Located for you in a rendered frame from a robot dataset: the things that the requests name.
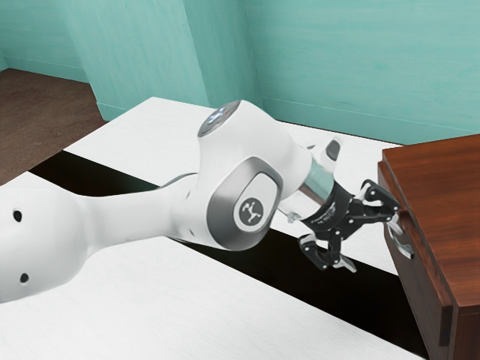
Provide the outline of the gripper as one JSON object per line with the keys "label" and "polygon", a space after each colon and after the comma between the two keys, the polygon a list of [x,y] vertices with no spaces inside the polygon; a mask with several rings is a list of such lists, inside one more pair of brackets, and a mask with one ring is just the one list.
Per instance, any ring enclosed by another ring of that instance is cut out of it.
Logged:
{"label": "gripper", "polygon": [[[394,233],[401,235],[398,224],[400,204],[384,187],[367,179],[355,196],[336,181],[326,194],[319,187],[302,185],[301,193],[308,199],[301,222],[313,232],[298,238],[301,252],[320,270],[328,267],[345,268],[357,272],[352,260],[341,253],[341,242],[364,224],[385,223]],[[317,241],[327,241],[326,251]]]}

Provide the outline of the brown wooden drawer cabinet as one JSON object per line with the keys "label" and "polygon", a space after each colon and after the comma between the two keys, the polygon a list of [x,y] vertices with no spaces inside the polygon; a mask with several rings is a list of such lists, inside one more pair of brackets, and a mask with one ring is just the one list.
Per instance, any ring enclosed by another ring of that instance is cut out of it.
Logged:
{"label": "brown wooden drawer cabinet", "polygon": [[480,134],[387,148],[385,240],[430,360],[480,360]]}

